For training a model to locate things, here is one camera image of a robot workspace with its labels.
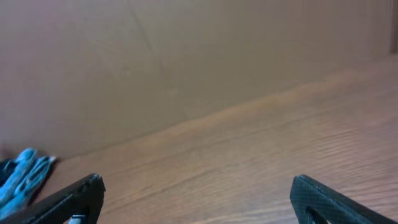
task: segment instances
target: wooden floor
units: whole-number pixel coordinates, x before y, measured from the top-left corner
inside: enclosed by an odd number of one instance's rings
[[[398,57],[62,161],[39,198],[92,172],[99,223],[297,223],[299,174],[398,220]]]

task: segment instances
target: crumpled blue cloth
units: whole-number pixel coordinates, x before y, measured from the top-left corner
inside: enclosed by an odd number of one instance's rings
[[[44,181],[55,157],[37,158],[35,149],[25,149],[17,159],[12,174],[0,186],[0,220],[26,207],[33,193]]]

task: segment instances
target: wooden surface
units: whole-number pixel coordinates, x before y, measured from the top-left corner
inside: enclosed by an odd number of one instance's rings
[[[71,157],[322,81],[389,54],[392,1],[2,0],[0,146]]]
[[[398,57],[59,163],[39,198],[103,176],[99,223],[297,223],[307,174],[398,220]]]

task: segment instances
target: plain wall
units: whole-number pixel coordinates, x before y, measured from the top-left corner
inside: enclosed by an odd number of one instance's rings
[[[391,20],[392,0],[3,0],[2,148],[71,157],[321,82],[388,55]]]

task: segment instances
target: blue fabric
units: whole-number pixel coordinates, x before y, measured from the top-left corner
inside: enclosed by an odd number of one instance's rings
[[[34,149],[26,149],[16,160],[14,172],[0,188],[0,220],[24,208],[40,187],[54,157],[36,158]]]

